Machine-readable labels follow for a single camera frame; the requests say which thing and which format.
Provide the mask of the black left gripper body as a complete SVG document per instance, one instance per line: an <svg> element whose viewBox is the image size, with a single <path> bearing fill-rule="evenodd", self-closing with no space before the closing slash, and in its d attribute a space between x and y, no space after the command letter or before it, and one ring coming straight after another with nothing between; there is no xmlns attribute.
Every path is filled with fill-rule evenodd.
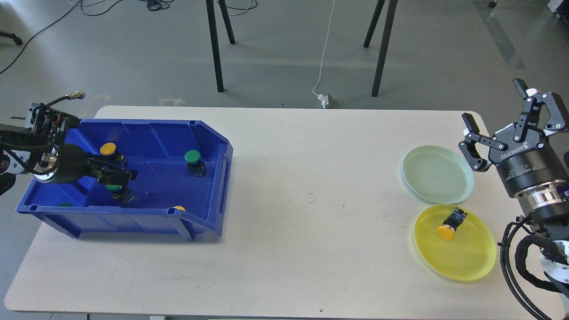
<svg viewBox="0 0 569 320"><path fill-rule="evenodd" d="M65 144L60 148L56 162L53 172L34 176L43 184L73 184L85 176L108 182L110 177L100 156L86 152L76 144Z"/></svg>

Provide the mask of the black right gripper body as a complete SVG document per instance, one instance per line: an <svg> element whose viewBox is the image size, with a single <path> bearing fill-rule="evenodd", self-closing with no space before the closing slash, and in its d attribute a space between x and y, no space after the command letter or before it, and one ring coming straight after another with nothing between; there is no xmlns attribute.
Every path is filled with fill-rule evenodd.
<svg viewBox="0 0 569 320"><path fill-rule="evenodd" d="M568 180L568 174L549 144L543 130L530 127L525 138L515 140L517 125L510 124L494 134L503 148L491 148L489 160L510 198L523 190L555 180Z"/></svg>

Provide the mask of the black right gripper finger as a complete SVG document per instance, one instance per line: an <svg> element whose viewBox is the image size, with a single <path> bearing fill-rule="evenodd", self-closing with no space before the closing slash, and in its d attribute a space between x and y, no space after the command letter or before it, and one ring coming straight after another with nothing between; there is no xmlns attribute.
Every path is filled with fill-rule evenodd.
<svg viewBox="0 0 569 320"><path fill-rule="evenodd" d="M514 124L513 140L515 142L525 140L530 128L538 129L542 108L546 108L549 113L549 119L542 130L545 136L568 132L569 114L559 94L540 93L535 88L529 88L525 81L519 78L513 79L513 84L524 99L524 107L518 121Z"/></svg>
<svg viewBox="0 0 569 320"><path fill-rule="evenodd" d="M476 148L476 144L483 144L488 146L490 149L496 149L499 151L506 151L508 145L494 138L490 138L489 136L482 135L475 118L470 113L463 113L461 117L466 128L464 132L464 139L462 142L459 142L459 149L461 150L461 153L469 167L474 172L486 172L493 163L480 156Z"/></svg>

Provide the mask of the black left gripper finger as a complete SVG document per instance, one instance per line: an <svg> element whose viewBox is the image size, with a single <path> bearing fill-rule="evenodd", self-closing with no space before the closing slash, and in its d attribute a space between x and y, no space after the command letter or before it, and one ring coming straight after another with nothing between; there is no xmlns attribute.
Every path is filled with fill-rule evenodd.
<svg viewBox="0 0 569 320"><path fill-rule="evenodd" d="M89 156L89 166L93 174L102 174L108 170L125 170L125 156Z"/></svg>
<svg viewBox="0 0 569 320"><path fill-rule="evenodd" d="M98 174L98 183L102 185L125 186L131 180L136 180L137 170L102 169Z"/></svg>

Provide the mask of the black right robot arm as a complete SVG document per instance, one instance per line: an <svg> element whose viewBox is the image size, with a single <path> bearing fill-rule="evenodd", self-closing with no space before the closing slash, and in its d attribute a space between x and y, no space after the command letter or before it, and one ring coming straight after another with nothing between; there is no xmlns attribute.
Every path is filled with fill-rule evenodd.
<svg viewBox="0 0 569 320"><path fill-rule="evenodd" d="M529 206L505 227L498 243L500 265L518 303L535 319L546 320L516 276L568 296L568 155L559 160L549 144L551 136L568 132L568 111L560 95L538 92L522 79L513 83L524 100L517 121L484 136L474 117L464 113L459 149L474 172L495 166L508 196Z"/></svg>

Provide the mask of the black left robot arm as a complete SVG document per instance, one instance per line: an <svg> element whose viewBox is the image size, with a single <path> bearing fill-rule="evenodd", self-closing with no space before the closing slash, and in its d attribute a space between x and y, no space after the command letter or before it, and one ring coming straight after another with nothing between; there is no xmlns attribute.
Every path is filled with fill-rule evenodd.
<svg viewBox="0 0 569 320"><path fill-rule="evenodd" d="M1 125L2 194L14 186L16 176L31 173L43 184L73 184L92 177L119 202L129 204L136 198L128 182L136 178L137 172L128 170L128 162L116 144L105 143L98 154L93 154L66 142L69 130L78 128L80 119L53 105L84 97L82 91L77 91L50 103L33 103L25 126Z"/></svg>

